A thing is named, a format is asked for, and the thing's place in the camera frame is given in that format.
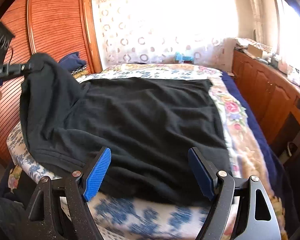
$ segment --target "floral blanket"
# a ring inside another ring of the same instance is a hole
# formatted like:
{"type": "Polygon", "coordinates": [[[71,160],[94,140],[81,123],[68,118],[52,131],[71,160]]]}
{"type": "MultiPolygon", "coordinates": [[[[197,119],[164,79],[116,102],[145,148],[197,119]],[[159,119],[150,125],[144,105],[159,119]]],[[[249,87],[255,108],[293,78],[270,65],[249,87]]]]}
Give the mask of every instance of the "floral blanket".
{"type": "MultiPolygon", "coordinates": [[[[210,79],[212,87],[209,95],[214,100],[223,124],[226,146],[229,152],[233,176],[248,178],[260,177],[271,202],[273,203],[282,239],[284,230],[284,210],[280,199],[271,189],[266,164],[252,131],[247,125],[245,109],[227,91],[221,80],[221,72],[216,69],[189,64],[123,64],[107,68],[100,74],[81,77],[79,82],[91,79],[113,78],[152,78],[152,79],[210,79]]],[[[13,162],[36,182],[42,176],[58,177],[37,163],[26,149],[21,124],[17,124],[7,138],[7,145],[13,162]]],[[[239,199],[236,197],[231,207],[223,238],[229,239],[234,226],[239,199]]],[[[62,208],[69,216],[66,199],[62,208]]],[[[195,239],[199,233],[210,207],[178,207],[168,204],[152,203],[140,199],[115,199],[98,193],[89,203],[90,212],[105,240],[145,238],[156,239],[195,239]]]]}

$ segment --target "blue gripper pad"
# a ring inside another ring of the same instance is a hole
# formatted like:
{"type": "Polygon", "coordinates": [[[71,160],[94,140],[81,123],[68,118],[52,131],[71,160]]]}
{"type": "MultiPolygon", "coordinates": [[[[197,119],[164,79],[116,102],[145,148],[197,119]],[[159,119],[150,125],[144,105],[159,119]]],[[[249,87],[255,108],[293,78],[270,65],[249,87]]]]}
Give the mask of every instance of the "blue gripper pad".
{"type": "Polygon", "coordinates": [[[212,201],[215,197],[213,181],[192,148],[188,151],[188,162],[202,194],[212,201]]]}
{"type": "Polygon", "coordinates": [[[111,151],[109,148],[105,148],[99,157],[99,160],[91,169],[86,180],[83,182],[85,184],[85,191],[83,197],[88,202],[93,198],[99,191],[101,182],[105,177],[106,171],[111,162],[111,151]]]}

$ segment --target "curtain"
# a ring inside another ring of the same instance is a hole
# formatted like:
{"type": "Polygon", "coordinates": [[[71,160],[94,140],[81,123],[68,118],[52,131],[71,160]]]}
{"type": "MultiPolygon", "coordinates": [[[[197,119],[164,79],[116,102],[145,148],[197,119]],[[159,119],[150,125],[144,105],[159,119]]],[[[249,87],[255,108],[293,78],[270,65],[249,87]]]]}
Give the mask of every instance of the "curtain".
{"type": "Polygon", "coordinates": [[[176,52],[196,65],[231,71],[238,16],[234,0],[93,0],[104,68],[173,63],[176,52]]]}

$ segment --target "metal screw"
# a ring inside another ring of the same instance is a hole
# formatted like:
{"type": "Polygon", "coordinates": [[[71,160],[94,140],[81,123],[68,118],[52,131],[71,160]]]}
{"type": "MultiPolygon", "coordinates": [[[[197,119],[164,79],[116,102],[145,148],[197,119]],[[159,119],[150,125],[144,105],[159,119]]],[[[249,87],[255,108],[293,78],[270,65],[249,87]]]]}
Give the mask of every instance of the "metal screw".
{"type": "Polygon", "coordinates": [[[227,173],[225,171],[218,171],[220,177],[226,177],[227,173]]]}
{"type": "Polygon", "coordinates": [[[72,176],[79,177],[81,175],[81,171],[74,171],[72,172],[72,176]]]}
{"type": "Polygon", "coordinates": [[[252,175],[252,176],[251,176],[251,179],[252,179],[254,182],[258,182],[258,181],[259,181],[259,177],[258,177],[258,176],[255,176],[255,175],[252,175]]]}
{"type": "Polygon", "coordinates": [[[48,179],[49,179],[48,176],[43,176],[43,177],[40,179],[40,181],[41,181],[41,182],[47,182],[48,179]]]}

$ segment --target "cabinet door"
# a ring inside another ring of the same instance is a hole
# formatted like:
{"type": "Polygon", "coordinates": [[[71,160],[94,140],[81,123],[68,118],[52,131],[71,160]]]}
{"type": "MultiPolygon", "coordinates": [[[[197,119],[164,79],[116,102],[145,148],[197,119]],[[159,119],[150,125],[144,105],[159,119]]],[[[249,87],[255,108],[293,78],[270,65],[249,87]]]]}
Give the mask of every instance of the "cabinet door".
{"type": "Polygon", "coordinates": [[[268,144],[271,144],[287,119],[296,94],[293,88],[284,84],[277,76],[269,93],[269,103],[260,126],[268,144]]]}
{"type": "Polygon", "coordinates": [[[239,91],[243,98],[247,101],[250,105],[254,98],[253,98],[253,91],[254,91],[254,83],[256,80],[256,69],[253,67],[251,62],[244,61],[243,67],[241,70],[241,77],[239,81],[239,91]]]}
{"type": "Polygon", "coordinates": [[[258,123],[260,123],[266,113],[271,95],[271,72],[266,66],[260,63],[255,64],[254,67],[257,69],[256,78],[253,84],[253,99],[249,105],[258,123]]]}

